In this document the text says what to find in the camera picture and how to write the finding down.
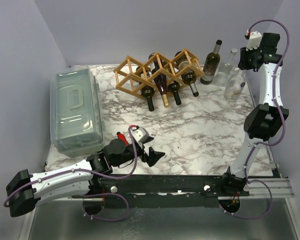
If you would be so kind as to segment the clear tall bottle blue label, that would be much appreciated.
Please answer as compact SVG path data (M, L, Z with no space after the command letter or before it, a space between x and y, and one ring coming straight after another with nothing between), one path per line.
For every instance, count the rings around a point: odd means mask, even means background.
M230 76L225 91L224 98L230 102L236 102L244 87L246 85L246 78L244 77L244 73L238 67L234 68L233 74Z

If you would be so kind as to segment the clear squat glass bottle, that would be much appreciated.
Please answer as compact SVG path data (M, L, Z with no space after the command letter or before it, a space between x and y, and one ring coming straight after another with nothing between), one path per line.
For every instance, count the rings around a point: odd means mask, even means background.
M233 69L237 67L235 61L237 53L238 50L236 48L232 48L229 56L219 63L217 72L213 78L215 85L223 87L227 84Z

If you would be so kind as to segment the green wine bottle brown label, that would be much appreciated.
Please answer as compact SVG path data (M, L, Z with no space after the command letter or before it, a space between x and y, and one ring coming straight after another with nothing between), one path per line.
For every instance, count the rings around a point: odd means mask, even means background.
M213 78L215 76L216 70L220 63L220 55L219 51L222 45L222 40L218 39L215 43L214 49L210 52L206 59L203 66L204 75L200 77L200 82L204 85L209 85L212 83Z

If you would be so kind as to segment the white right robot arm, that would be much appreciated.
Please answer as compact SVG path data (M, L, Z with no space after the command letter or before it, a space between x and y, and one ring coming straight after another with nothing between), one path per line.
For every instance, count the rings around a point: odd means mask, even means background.
M282 55L277 53L280 35L248 31L245 38L248 42L240 49L238 67L258 74L259 103L246 117L243 125L245 137L239 154L222 176L220 191L226 196L243 191L261 145L277 134L289 116L289 110L283 107L280 92L283 66Z

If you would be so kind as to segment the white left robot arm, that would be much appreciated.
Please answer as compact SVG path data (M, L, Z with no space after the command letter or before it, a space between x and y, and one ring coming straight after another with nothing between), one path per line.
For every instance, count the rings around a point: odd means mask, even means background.
M5 188L7 198L3 205L9 208L10 216L14 218L31 212L39 204L59 198L97 197L101 185L96 180L101 177L116 180L117 177L112 174L114 167L132 161L132 168L136 169L138 159L152 167L165 155L152 147L145 151L144 144L152 140L151 136L137 134L128 143L125 137L119 137L96 154L68 167L40 173L20 170Z

